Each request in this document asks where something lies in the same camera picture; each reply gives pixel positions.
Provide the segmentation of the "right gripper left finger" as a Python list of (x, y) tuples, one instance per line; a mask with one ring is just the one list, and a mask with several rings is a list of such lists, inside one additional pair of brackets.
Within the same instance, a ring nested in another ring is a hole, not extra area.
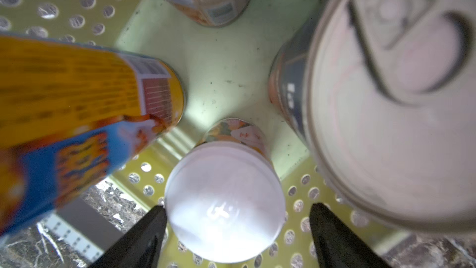
[(156, 268), (166, 227), (165, 208), (160, 205), (154, 206), (90, 267)]

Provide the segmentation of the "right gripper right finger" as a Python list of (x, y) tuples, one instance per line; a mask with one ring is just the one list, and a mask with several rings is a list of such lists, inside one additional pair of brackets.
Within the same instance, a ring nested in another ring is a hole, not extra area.
[(320, 268), (390, 268), (323, 203), (312, 205), (309, 222)]

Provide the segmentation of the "white lid yellow can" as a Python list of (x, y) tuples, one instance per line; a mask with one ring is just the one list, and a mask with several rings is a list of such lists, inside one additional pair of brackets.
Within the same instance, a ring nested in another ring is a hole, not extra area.
[(175, 127), (186, 96), (165, 62), (1, 35), (1, 236), (63, 207)]

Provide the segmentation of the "blue soup can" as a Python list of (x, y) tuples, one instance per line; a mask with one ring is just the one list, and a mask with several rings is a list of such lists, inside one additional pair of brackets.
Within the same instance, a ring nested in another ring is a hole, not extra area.
[(271, 101), (347, 203), (476, 230), (476, 0), (325, 0), (278, 52)]

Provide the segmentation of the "green plastic basket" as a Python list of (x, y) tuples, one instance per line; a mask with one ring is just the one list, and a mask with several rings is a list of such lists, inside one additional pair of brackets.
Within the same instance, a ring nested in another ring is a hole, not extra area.
[(162, 203), (171, 169), (218, 120), (257, 125), (286, 196), (286, 225), (271, 248), (247, 268), (314, 268), (311, 205), (322, 202), (375, 251), (384, 255), (407, 234), (372, 222), (347, 206), (317, 172), (306, 147), (270, 104), (271, 62), (318, 0), (251, 0), (222, 28), (200, 26), (164, 0), (1, 0), (1, 30), (157, 57), (179, 75), (187, 95), (178, 126), (114, 175), (72, 203), (92, 212), (86, 227), (67, 221), (67, 209), (1, 242), (4, 268), (85, 268), (107, 244)]

